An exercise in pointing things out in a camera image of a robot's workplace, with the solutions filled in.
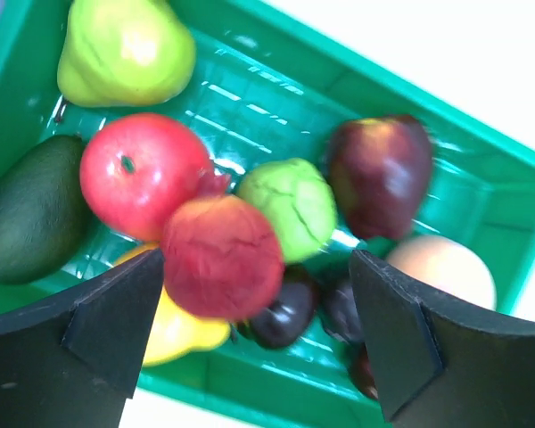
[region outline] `apple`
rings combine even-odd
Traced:
[[[398,240],[412,230],[432,176],[432,142],[409,115],[350,120],[333,133],[329,182],[350,231]]]
[[[200,138],[156,113],[117,119],[96,133],[79,167],[81,191],[107,226],[140,241],[159,241],[165,221],[202,193],[223,193]]]

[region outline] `fake fruit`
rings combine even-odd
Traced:
[[[443,236],[424,235],[400,243],[386,261],[399,271],[459,299],[495,309],[491,272],[472,250]]]
[[[119,257],[115,265],[158,246],[157,243],[139,245]],[[193,350],[213,350],[222,345],[229,335],[228,322],[190,315],[167,295],[163,286],[144,352],[143,366],[167,363]]]
[[[363,343],[363,329],[348,276],[325,290],[321,307],[323,328],[327,334],[339,342]]]
[[[317,285],[301,265],[284,272],[276,299],[258,315],[238,324],[238,331],[262,348],[292,345],[309,327],[317,310]]]
[[[334,132],[329,182],[350,231],[361,239],[399,239],[432,175],[432,143],[408,115],[351,120]]]
[[[319,171],[303,159],[258,166],[243,178],[237,195],[267,217],[288,264],[315,255],[337,227],[333,192]]]
[[[82,107],[164,103],[186,87],[195,58],[166,0],[74,0],[57,82]]]
[[[368,354],[364,345],[360,347],[358,355],[350,364],[349,376],[361,393],[370,399],[378,400],[375,379],[371,372],[371,365],[368,361]]]
[[[0,283],[26,284],[75,255],[93,220],[79,189],[85,146],[52,136],[0,177]]]
[[[169,296],[197,317],[254,317],[281,287],[284,263],[274,229],[232,194],[182,205],[160,247]]]
[[[109,123],[81,161],[83,195],[107,226],[141,241],[159,241],[170,214],[202,193],[223,193],[206,147],[189,128],[155,113]]]

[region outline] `dark red apple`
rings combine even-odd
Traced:
[[[350,231],[399,239],[412,229],[432,176],[432,142],[409,115],[351,120],[333,133],[329,182]]]

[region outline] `plum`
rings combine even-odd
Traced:
[[[262,348],[286,348],[309,327],[317,304],[315,280],[302,265],[290,265],[276,299],[255,317],[239,323],[238,331]]]
[[[371,366],[368,361],[366,347],[360,347],[357,356],[353,359],[349,367],[349,377],[353,385],[367,398],[378,400],[376,392],[375,379],[371,372]]]
[[[169,297],[196,317],[253,317],[281,287],[284,262],[274,229],[232,194],[181,205],[165,226],[160,248]]]
[[[349,277],[344,277],[322,295],[323,329],[344,343],[363,343],[363,328],[358,318],[355,297]]]
[[[418,120],[344,122],[331,137],[327,161],[337,206],[357,238],[398,240],[411,231],[432,176],[432,142]]]

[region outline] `brown egg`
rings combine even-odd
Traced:
[[[486,309],[496,308],[490,270],[464,245],[437,235],[408,239],[386,261],[408,276]]]

